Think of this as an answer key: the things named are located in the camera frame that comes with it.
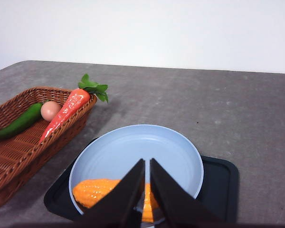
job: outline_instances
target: bowl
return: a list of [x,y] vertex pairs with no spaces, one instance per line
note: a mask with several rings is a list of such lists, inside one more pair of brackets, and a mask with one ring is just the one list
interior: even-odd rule
[[[72,189],[87,179],[122,179],[143,158],[146,161],[145,182],[150,183],[151,158],[196,198],[203,182],[203,163],[198,150],[182,134],[167,127],[138,124],[110,131],[90,143],[76,159],[69,177],[69,194],[83,214]],[[155,223],[162,217],[154,215]]]

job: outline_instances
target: toy carrot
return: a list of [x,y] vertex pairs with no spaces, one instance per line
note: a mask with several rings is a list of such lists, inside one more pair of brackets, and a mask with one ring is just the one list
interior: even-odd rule
[[61,110],[49,123],[43,132],[39,143],[41,143],[48,135],[55,131],[61,124],[63,124],[72,114],[74,114],[80,107],[87,103],[90,99],[90,94],[95,94],[101,101],[108,102],[108,95],[106,90],[108,85],[101,85],[97,82],[89,81],[89,75],[85,74],[81,82],[78,83],[77,89],[74,89],[67,98]]

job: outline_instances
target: gray tabletop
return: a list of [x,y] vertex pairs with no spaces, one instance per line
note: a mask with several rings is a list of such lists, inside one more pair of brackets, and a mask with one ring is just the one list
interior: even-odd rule
[[98,101],[74,140],[0,207],[0,227],[67,222],[44,206],[48,188],[91,139],[143,123],[237,166],[238,222],[285,224],[285,74],[24,61],[0,70],[0,104],[34,86],[74,89],[85,73],[109,85],[109,104]]

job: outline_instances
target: brown egg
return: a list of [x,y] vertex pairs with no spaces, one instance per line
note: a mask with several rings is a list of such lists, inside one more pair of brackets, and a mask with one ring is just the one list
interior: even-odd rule
[[61,106],[55,101],[45,102],[41,107],[41,116],[46,121],[51,121],[60,111]]

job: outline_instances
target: green pepper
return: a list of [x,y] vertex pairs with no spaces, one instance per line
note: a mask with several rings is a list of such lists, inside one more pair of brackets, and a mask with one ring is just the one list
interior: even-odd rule
[[42,103],[32,104],[23,114],[21,114],[20,117],[14,120],[10,125],[0,129],[0,140],[11,138],[33,125],[33,123],[41,118],[41,107]]

